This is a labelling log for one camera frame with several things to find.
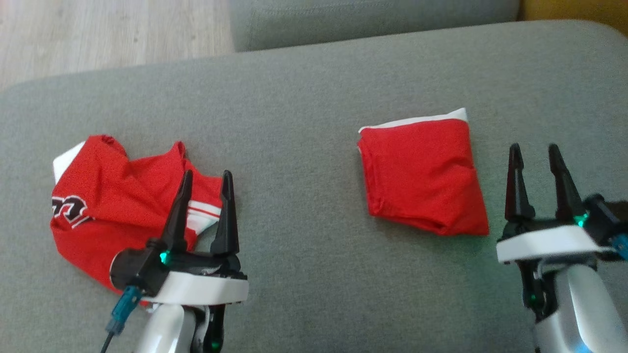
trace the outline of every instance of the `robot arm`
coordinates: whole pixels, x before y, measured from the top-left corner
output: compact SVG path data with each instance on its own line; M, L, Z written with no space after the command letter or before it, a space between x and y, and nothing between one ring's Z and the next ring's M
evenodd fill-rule
M536 352L628 352L628 334L596 272L599 259L627 259L627 203L607 203L599 195L582 202L557 145L550 145L549 155L557 211L554 219L535 219L519 145L511 146L508 223L497 258L519 267L524 306L536 316Z
M183 235L191 195L192 173L187 171L161 238L150 239L142 250L121 251L111 264L112 284L136 297L133 304L125 305L123 295L112 312L112 322L118 322L110 323L110 332L121 332L139 298L153 303L137 353L220 352L226 305L248 297L249 283L237 258L240 248L231 172L223 175L222 211L208 253L187 251ZM116 324L119 329L110 330Z

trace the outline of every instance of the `couch backrest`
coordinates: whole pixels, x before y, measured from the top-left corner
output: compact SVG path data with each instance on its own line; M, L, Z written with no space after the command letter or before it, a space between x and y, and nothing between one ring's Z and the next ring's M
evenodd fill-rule
M235 0L239 52L514 21L518 0Z

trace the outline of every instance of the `folded red shirt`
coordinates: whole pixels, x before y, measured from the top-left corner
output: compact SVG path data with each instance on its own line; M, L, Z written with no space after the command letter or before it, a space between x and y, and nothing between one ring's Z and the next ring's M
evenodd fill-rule
M464 108L359 133L371 215L441 236L488 235Z
M105 287L111 262L127 247L160 237L185 170L193 173L185 240L218 221L221 178L201 175L177 142L169 152L129 161L122 145L90 136L53 162L50 229L58 252Z

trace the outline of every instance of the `blue light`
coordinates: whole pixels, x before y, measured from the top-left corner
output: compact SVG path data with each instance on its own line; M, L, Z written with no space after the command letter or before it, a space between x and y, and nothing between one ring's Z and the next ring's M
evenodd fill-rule
M578 225L578 227L584 227L585 222L587 221L587 218L588 218L588 214L577 215L577 216L574 216L573 221L575 222L575 224Z
M587 345L584 342L580 342L580 344L576 346L574 353L593 353L593 352L591 352L591 350L587 347Z
M168 250L164 251L163 253L159 254L159 257L161 259L161 263L167 265L170 262L170 252Z

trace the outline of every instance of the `gray cushion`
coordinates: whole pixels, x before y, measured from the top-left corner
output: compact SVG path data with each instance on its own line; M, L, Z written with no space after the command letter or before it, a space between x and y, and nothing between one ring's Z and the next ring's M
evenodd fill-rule
M514 21L518 0L237 0L237 51Z
M105 338L117 296L57 254L48 221L52 159L107 133L132 158L182 139L202 172L233 171L251 292L227 309L225 352L531 352L519 273L495 255L508 147L521 144L539 215L555 209L550 142L583 195L627 198L627 58L628 40L608 27L547 21L9 89L0 95L0 351L94 352ZM459 107L490 236L440 238L370 217L358 128ZM627 320L625 269L605 264L601 274ZM111 352L130 352L146 320L133 313Z

